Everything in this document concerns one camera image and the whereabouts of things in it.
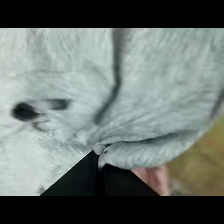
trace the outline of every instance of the black fabric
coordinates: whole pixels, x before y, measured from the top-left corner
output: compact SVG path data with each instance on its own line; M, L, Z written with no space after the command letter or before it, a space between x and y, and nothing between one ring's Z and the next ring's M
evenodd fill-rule
M97 162L91 152L41 196L158 196L131 171Z

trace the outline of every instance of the black object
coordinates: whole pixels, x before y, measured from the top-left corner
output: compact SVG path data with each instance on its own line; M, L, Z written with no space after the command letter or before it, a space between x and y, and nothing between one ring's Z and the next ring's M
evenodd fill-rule
M89 153L41 196L159 196L131 171L97 162Z
M34 108L26 103L17 104L12 110L12 116L20 121L30 121L39 116Z

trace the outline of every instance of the blurry background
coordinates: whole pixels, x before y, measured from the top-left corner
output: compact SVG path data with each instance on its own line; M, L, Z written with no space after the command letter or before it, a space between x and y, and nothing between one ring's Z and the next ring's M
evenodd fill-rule
M174 195L224 196L224 116L169 168Z

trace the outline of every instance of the gray fabric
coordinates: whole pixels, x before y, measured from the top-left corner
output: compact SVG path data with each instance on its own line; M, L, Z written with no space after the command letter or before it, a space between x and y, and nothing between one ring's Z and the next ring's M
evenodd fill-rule
M124 169L180 155L223 111L223 31L0 29L0 195L37 195L93 149ZM43 115L16 120L19 102Z

